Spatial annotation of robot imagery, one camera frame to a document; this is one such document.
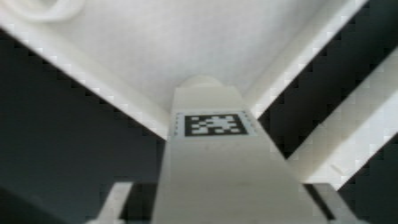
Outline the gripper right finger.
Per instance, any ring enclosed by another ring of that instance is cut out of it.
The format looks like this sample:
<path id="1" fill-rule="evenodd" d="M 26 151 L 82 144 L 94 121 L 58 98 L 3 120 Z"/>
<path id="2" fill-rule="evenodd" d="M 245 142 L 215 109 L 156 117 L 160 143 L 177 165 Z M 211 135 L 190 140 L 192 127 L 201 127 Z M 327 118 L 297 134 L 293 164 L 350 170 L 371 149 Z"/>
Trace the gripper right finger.
<path id="1" fill-rule="evenodd" d="M 346 202 L 328 183 L 307 185 L 307 191 L 325 214 L 327 224 L 368 224 L 352 212 Z"/>

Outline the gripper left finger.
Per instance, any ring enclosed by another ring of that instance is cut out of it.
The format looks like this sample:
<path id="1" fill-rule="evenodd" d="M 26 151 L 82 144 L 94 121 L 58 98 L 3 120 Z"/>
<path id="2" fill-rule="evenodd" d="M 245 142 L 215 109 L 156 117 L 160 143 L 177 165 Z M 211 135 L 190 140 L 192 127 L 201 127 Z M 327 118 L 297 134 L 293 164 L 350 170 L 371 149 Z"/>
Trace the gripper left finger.
<path id="1" fill-rule="evenodd" d="M 131 188 L 131 182 L 113 183 L 98 216 L 85 222 L 85 224 L 126 224 L 122 219 L 122 211 Z"/>

